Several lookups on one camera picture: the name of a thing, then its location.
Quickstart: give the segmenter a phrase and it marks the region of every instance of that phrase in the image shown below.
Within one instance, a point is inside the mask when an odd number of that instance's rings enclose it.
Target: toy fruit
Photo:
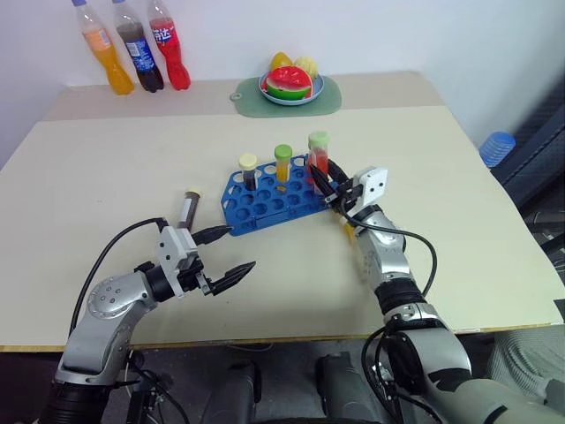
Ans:
[[[299,57],[295,62],[295,66],[304,69],[310,75],[310,78],[315,80],[318,77],[318,65],[311,57],[302,56]]]
[[[283,66],[289,66],[291,64],[292,61],[290,60],[290,57],[279,51],[276,55],[273,56],[269,70],[274,71],[276,68],[282,68]]]
[[[283,66],[268,74],[267,92],[278,99],[301,100],[312,95],[312,79],[297,66]]]

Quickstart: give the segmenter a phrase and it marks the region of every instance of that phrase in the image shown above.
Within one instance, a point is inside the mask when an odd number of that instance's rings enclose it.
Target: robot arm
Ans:
[[[197,245],[230,229],[214,227],[192,236],[187,229],[164,226],[156,248],[159,266],[146,262],[131,274],[107,278],[93,288],[84,317],[67,341],[41,424],[100,423],[139,320],[159,302],[182,298],[196,288],[205,295],[219,294],[251,271],[255,262],[215,282],[204,275]]]
[[[326,203],[347,215],[344,221],[353,226],[363,274],[379,301],[385,322],[382,347],[394,376],[392,390],[389,384],[381,387],[385,395],[421,396],[447,422],[565,422],[497,382],[471,377],[463,346],[416,285],[403,253],[404,235],[370,228],[397,231],[376,204],[384,193],[386,170],[368,168],[349,179],[329,161],[329,175],[337,185],[330,185],[314,166],[311,171]],[[380,366],[378,359],[374,365]]]

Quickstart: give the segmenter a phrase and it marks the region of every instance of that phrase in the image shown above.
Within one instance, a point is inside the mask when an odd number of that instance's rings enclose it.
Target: orange soda bottle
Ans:
[[[72,0],[72,4],[77,12],[80,31],[98,62],[104,66],[112,90],[117,95],[128,95],[133,91],[133,83],[120,64],[116,48],[106,28],[86,0]]]

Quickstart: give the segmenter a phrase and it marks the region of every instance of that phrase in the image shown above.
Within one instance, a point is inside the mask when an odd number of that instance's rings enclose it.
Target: toy watermelon slice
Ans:
[[[268,74],[265,89],[277,99],[301,100],[312,95],[312,79],[297,66],[283,66]]]

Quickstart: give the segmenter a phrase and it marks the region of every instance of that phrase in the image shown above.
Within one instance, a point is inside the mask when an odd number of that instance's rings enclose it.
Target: blue bottle label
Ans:
[[[135,42],[127,42],[125,47],[127,47],[130,52],[135,69],[140,72],[144,72],[151,71],[155,67],[153,55],[151,55],[151,50],[149,49],[145,38]]]

